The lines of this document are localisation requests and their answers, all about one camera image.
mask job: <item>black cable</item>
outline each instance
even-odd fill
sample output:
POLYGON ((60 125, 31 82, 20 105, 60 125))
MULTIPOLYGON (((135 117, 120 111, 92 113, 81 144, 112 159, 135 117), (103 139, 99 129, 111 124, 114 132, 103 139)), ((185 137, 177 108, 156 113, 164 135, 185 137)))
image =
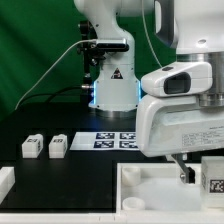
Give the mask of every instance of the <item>black cable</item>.
POLYGON ((35 97, 39 97, 39 96, 51 96, 52 93, 39 93, 39 94, 34 94, 31 96, 27 96, 26 98, 24 98, 22 101, 20 101, 20 103, 18 104, 18 108, 27 100, 31 99, 31 98, 35 98, 35 97))
POLYGON ((70 86, 70 87, 66 87, 64 89, 61 89, 59 91, 57 91, 56 93, 51 94, 51 96, 45 101, 45 103, 50 103, 51 100, 53 100, 56 96, 60 95, 61 93, 67 92, 69 90, 73 90, 73 89, 80 89, 80 86, 70 86))
POLYGON ((64 94, 61 94, 63 92, 66 92, 66 91, 69 91, 69 90, 72 90, 72 89, 78 89, 77 88, 78 86, 73 86, 73 87, 66 87, 64 89, 61 89, 59 91, 57 91, 56 93, 38 93, 38 94, 34 94, 34 95, 31 95, 31 96, 27 96, 26 98, 24 98, 19 104, 18 104, 18 107, 20 107, 25 101, 29 100, 29 99, 32 99, 32 98, 35 98, 35 97, 39 97, 39 96, 50 96, 46 102, 50 102, 53 98, 55 98, 56 96, 71 96, 71 95, 64 95, 64 94))

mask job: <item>printed label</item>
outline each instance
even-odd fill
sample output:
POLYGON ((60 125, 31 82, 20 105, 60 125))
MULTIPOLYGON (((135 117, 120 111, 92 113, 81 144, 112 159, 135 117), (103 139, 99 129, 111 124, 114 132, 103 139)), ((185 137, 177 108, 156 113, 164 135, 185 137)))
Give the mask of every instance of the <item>printed label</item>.
POLYGON ((182 135, 182 146, 202 146, 224 142, 224 130, 191 133, 182 135))

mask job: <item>blue light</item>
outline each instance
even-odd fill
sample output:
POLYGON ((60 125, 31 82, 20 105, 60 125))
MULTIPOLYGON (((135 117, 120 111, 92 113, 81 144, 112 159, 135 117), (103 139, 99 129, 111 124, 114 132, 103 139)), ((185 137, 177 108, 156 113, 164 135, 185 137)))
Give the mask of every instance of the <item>blue light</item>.
POLYGON ((142 91, 141 91, 141 82, 140 81, 138 81, 138 100, 139 100, 139 102, 142 100, 142 91))
POLYGON ((96 82, 94 82, 94 85, 93 85, 93 104, 95 105, 96 104, 96 82))

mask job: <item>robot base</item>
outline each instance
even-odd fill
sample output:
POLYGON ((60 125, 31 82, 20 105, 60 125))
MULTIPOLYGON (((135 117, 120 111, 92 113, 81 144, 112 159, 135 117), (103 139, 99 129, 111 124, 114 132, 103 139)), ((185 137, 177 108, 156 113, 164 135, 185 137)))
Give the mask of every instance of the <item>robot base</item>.
POLYGON ((136 116, 136 111, 137 109, 130 110, 130 111, 104 111, 100 110, 97 108, 91 108, 89 107, 90 113, 100 116, 100 117, 105 117, 105 118, 133 118, 136 116))

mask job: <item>sticker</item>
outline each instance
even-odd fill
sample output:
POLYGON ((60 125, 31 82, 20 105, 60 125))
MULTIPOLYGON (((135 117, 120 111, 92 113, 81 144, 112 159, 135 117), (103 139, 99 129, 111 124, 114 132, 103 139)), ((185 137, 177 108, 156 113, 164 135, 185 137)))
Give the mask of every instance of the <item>sticker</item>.
POLYGON ((95 149, 107 149, 113 147, 114 147, 114 141, 96 141, 94 143, 95 149))
POLYGON ((210 193, 224 193, 224 180, 210 180, 210 193))
POLYGON ((135 133, 120 133, 120 139, 134 140, 136 139, 135 133))
POLYGON ((203 188, 206 190, 206 176, 204 173, 202 173, 201 183, 203 188))
POLYGON ((117 68, 112 75, 111 79, 123 79, 120 70, 117 68))
POLYGON ((55 139, 53 142, 60 143, 63 142, 63 139, 55 139))
POLYGON ((27 140, 27 142, 37 142, 38 141, 38 139, 32 139, 32 138, 29 138, 28 140, 27 140))
POLYGON ((138 146, 135 141, 120 141, 119 147, 121 149, 137 149, 138 146))
POLYGON ((97 133, 96 139, 114 139, 115 133, 97 133))

